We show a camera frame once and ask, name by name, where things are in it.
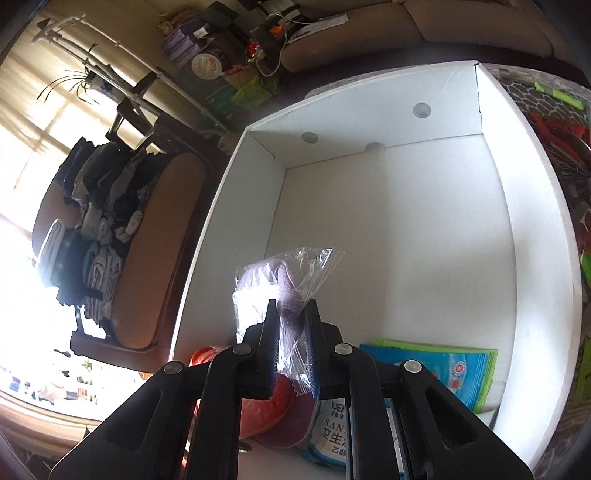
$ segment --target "blue packet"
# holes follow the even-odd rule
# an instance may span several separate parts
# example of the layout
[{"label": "blue packet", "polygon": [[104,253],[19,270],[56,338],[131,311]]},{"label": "blue packet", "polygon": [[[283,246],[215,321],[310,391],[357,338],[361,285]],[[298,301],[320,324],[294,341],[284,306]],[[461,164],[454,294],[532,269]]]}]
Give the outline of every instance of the blue packet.
[{"label": "blue packet", "polygon": [[466,407],[480,413],[491,389],[497,350],[463,349],[378,340],[382,346],[360,345],[374,360],[400,365],[417,360],[427,367]]}]

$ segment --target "curtain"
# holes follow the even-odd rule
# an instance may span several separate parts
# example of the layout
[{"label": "curtain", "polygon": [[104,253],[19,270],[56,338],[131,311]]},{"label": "curtain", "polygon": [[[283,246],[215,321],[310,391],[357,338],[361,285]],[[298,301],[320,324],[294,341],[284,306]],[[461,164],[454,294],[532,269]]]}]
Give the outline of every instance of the curtain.
[{"label": "curtain", "polygon": [[[0,68],[0,214],[31,231],[38,207],[59,165],[84,136],[95,144],[116,115],[117,105],[96,92],[78,90],[69,79],[37,99],[54,80],[84,75],[75,58],[46,41],[31,43],[40,15],[25,30]],[[131,127],[121,137],[133,145],[140,135]]]}]

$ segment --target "chair armrest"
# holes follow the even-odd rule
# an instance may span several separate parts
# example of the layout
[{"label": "chair armrest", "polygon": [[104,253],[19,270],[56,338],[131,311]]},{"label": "chair armrest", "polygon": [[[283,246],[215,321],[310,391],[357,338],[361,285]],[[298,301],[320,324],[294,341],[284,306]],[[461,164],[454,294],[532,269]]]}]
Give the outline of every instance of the chair armrest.
[{"label": "chair armrest", "polygon": [[95,338],[78,331],[72,332],[70,350],[76,355],[87,356],[117,367],[129,368],[138,372],[154,373],[166,362],[170,347],[150,345],[140,350],[132,350],[118,345],[114,340]]}]

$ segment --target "plastic bag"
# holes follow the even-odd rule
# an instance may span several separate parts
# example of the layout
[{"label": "plastic bag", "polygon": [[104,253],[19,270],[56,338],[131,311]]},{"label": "plastic bag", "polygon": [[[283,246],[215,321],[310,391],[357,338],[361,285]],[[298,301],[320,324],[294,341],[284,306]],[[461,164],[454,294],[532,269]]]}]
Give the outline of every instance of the plastic bag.
[{"label": "plastic bag", "polygon": [[304,247],[249,265],[236,275],[232,300],[238,342],[248,327],[265,320],[269,300],[277,300],[281,318],[277,370],[294,380],[298,395],[312,391],[299,315],[342,257],[336,249]]}]

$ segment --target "green object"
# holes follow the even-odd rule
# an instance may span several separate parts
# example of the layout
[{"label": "green object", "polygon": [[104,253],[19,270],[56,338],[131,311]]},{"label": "green object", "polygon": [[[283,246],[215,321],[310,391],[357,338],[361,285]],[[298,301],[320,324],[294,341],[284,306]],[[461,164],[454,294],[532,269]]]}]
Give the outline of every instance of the green object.
[{"label": "green object", "polygon": [[540,82],[534,83],[535,89],[540,93],[545,93],[546,95],[550,95],[557,100],[560,100],[564,103],[567,103],[570,106],[574,106],[577,110],[585,110],[583,102],[577,100],[575,97],[569,95],[568,93],[564,93],[562,90],[558,90],[557,88],[548,87],[547,85],[542,85]]},{"label": "green object", "polygon": [[387,348],[398,348],[402,350],[412,350],[416,352],[429,352],[429,353],[450,353],[450,354],[470,354],[475,353],[477,355],[488,356],[488,362],[482,376],[482,385],[480,392],[476,399],[476,404],[473,411],[475,413],[482,412],[488,393],[491,390],[492,377],[495,373],[496,359],[499,354],[498,350],[494,348],[464,348],[464,347],[453,347],[453,346],[438,346],[438,345],[427,345],[424,343],[412,343],[412,342],[399,342],[397,340],[388,340],[379,338],[373,342],[373,345],[387,347]]},{"label": "green object", "polygon": [[236,92],[232,102],[243,108],[254,110],[277,92],[277,82],[277,78],[263,81],[259,76],[256,76]]},{"label": "green object", "polygon": [[591,339],[586,338],[583,347],[583,360],[579,368],[577,386],[574,390],[575,405],[591,397]]},{"label": "green object", "polygon": [[583,270],[587,285],[591,288],[591,255],[586,252],[581,255],[581,270]]}]

